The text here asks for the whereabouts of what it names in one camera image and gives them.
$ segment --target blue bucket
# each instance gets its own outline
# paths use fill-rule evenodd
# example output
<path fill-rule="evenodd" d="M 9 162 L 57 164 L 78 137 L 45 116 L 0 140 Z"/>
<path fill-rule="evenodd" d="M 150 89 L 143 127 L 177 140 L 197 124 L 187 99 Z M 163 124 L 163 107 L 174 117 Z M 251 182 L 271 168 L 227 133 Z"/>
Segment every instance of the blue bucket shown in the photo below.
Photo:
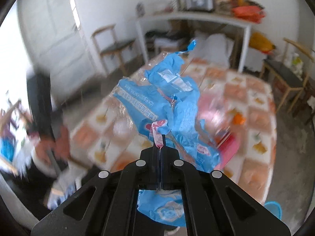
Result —
<path fill-rule="evenodd" d="M 266 208 L 270 213 L 272 213 L 275 217 L 281 220 L 282 209 L 279 203 L 275 201 L 269 201 L 264 204 L 264 208 Z"/>

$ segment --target checkered tablecloth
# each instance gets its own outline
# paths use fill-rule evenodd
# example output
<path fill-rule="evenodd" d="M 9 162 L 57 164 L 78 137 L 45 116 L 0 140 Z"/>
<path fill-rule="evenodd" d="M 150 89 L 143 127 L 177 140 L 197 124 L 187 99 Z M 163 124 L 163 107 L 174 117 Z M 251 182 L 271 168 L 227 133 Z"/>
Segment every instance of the checkered tablecloth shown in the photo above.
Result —
<path fill-rule="evenodd" d="M 152 66 L 154 63 L 139 69 L 133 80 L 139 85 L 149 84 L 143 71 Z M 201 94 L 214 87 L 221 90 L 229 111 L 245 118 L 242 125 L 231 125 L 241 145 L 222 171 L 263 204 L 272 179 L 277 140 L 270 85 L 256 77 L 196 60 L 186 61 L 181 75 L 192 77 Z M 72 136 L 72 143 L 86 150 L 91 161 L 111 172 L 139 159 L 141 150 L 152 146 L 137 133 L 125 107 L 112 95 L 83 119 Z"/>

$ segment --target red object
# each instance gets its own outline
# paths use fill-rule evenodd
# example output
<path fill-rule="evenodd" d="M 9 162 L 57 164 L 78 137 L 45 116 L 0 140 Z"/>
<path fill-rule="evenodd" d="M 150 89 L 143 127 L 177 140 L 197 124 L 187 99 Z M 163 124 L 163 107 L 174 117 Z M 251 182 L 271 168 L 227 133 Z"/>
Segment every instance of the red object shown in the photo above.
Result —
<path fill-rule="evenodd" d="M 260 24 L 261 19 L 265 17 L 264 11 L 258 6 L 239 6 L 232 9 L 234 16 L 244 20 Z"/>
<path fill-rule="evenodd" d="M 240 147 L 240 141 L 231 134 L 218 148 L 221 162 L 215 166 L 216 170 L 222 170 L 229 160 L 237 153 Z"/>

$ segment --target hand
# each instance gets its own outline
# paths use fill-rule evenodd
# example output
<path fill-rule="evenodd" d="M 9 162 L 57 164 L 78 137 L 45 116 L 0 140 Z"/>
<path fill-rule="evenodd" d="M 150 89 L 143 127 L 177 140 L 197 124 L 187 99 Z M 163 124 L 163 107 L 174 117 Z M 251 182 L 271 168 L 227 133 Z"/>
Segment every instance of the hand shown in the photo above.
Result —
<path fill-rule="evenodd" d="M 70 157 L 70 142 L 69 131 L 67 127 L 62 125 L 60 127 L 61 136 L 54 142 L 50 138 L 42 138 L 38 145 L 35 147 L 37 157 L 48 165 L 51 165 L 50 159 L 47 155 L 47 150 L 52 149 L 55 157 L 67 160 Z"/>

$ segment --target gray door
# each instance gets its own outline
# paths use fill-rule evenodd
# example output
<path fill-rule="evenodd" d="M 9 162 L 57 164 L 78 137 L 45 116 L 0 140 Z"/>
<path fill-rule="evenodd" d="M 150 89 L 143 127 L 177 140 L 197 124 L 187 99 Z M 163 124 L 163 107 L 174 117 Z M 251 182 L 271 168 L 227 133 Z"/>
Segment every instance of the gray door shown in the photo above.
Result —
<path fill-rule="evenodd" d="M 95 73 L 70 0 L 18 0 L 18 16 L 34 67 L 50 72 L 52 96 L 64 101 Z"/>

